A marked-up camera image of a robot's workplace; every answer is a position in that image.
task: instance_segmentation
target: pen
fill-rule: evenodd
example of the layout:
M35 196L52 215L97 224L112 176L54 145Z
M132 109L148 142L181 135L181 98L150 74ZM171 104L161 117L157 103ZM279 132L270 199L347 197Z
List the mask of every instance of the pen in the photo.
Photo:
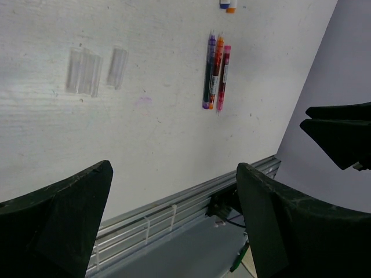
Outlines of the pen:
M221 67L221 74L220 74L221 80L219 83L218 102L216 104L216 110L218 111L218 113L223 109L225 85L227 83L228 66L230 64L230 53L231 53L231 46L226 45L224 47L223 65Z
M215 57L215 43L216 43L215 35L211 33L208 43L208 54L206 56L205 85L203 87L202 107L204 109L209 109L209 90Z
M219 36L216 42L215 62L214 62L213 76L211 77L211 84L210 84L209 109L214 108L214 100L215 100L216 90L218 86L221 57L223 55L223 45L224 45L223 37Z

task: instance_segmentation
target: gray floor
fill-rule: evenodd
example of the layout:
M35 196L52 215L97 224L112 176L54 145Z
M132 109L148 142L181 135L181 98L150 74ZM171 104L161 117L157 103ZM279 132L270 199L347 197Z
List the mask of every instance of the gray floor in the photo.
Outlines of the gray floor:
M134 262L102 272L98 277L221 278L244 244L243 229L214 227L208 218ZM227 278L250 278L243 265Z

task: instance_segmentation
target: orange marker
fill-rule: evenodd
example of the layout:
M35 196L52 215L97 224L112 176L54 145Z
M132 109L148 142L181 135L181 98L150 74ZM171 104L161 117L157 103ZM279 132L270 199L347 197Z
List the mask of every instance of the orange marker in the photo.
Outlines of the orange marker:
M214 100L215 100L216 90L217 90L217 87L218 87L218 79L219 79L221 58L223 56L223 45L224 45L223 37L219 36L218 40L216 42L214 72L213 72L213 76L211 78L211 84L210 84L209 109L214 108Z

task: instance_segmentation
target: purple marker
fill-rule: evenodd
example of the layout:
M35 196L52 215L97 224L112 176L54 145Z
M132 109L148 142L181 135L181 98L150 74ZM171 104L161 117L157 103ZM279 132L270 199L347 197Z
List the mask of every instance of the purple marker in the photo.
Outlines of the purple marker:
M211 74L213 72L214 59L215 59L215 35L210 34L209 44L208 44L208 55L206 57L206 72L205 72L205 85L203 87L203 100L202 107L204 109L209 109L209 90Z

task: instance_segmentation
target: gray wall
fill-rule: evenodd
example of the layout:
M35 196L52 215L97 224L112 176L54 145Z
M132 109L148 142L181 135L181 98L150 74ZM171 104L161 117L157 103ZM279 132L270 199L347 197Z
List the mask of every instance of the gray wall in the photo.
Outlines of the gray wall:
M278 151L276 180L371 213L371 171L341 171L300 128L310 106L371 101L371 1L339 0Z

